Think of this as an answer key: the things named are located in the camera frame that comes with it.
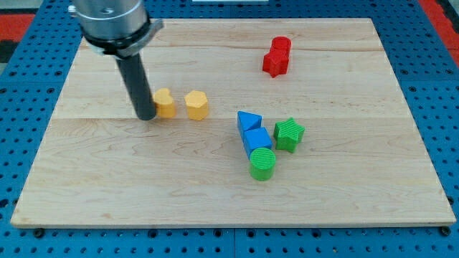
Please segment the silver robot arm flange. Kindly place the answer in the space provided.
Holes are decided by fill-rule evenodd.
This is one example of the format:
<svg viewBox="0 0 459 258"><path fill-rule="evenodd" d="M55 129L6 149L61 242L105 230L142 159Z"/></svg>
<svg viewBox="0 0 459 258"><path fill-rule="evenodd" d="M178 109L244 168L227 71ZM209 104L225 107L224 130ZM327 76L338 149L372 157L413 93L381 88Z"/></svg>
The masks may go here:
<svg viewBox="0 0 459 258"><path fill-rule="evenodd" d="M72 0L68 12L95 52L118 59L138 54L164 27L150 19L143 0Z"/></svg>

